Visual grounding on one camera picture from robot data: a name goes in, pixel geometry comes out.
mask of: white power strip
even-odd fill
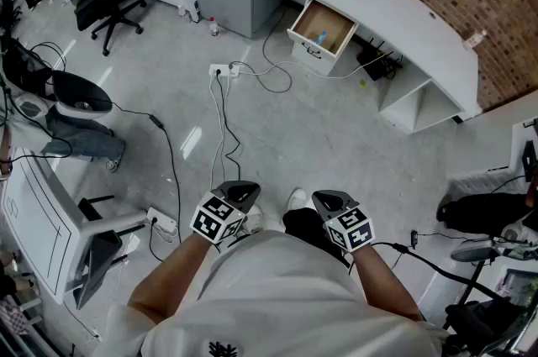
[[[172,219],[164,213],[157,211],[154,207],[150,207],[148,210],[148,219],[151,222],[153,218],[157,218],[156,225],[169,234],[173,234],[177,228],[177,221],[175,219]]]
[[[220,71],[219,76],[224,76],[228,78],[236,78],[239,76],[239,66],[232,65],[232,68],[229,68],[229,65],[211,65],[209,67],[209,75],[216,76],[217,70]]]

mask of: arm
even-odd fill
[[[157,324],[174,315],[209,248],[199,234],[189,236],[136,286],[127,306]]]
[[[411,295],[370,245],[351,253],[367,302],[413,321],[424,321]]]
[[[538,168],[535,169],[534,176],[529,185],[529,190],[527,191],[527,197],[525,198],[525,205],[528,207],[535,206],[536,186],[538,186]]]

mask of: white t-shirt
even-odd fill
[[[368,306],[333,256],[266,231],[216,260],[199,299],[157,326],[112,307],[93,357],[430,357],[445,336]]]

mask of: desk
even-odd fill
[[[13,158],[32,154],[17,149]],[[59,304],[94,234],[127,228],[146,212],[88,222],[45,159],[23,158],[3,186],[6,223],[40,280]]]
[[[309,9],[312,3],[321,3],[340,19],[330,14],[327,17],[327,11],[323,18],[313,16]],[[315,29],[312,33],[304,29],[307,18],[318,18],[318,27],[309,27],[327,30],[328,36],[325,27],[335,27],[340,21],[345,33],[317,45]],[[381,114],[405,133],[459,114],[473,117],[479,112],[477,54],[465,50],[459,34],[420,0],[307,0],[288,30],[296,42],[293,54],[326,75],[359,25],[409,59],[391,80],[380,108]]]

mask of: black shorts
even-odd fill
[[[4,273],[3,266],[0,264],[0,299],[16,292],[15,281]]]

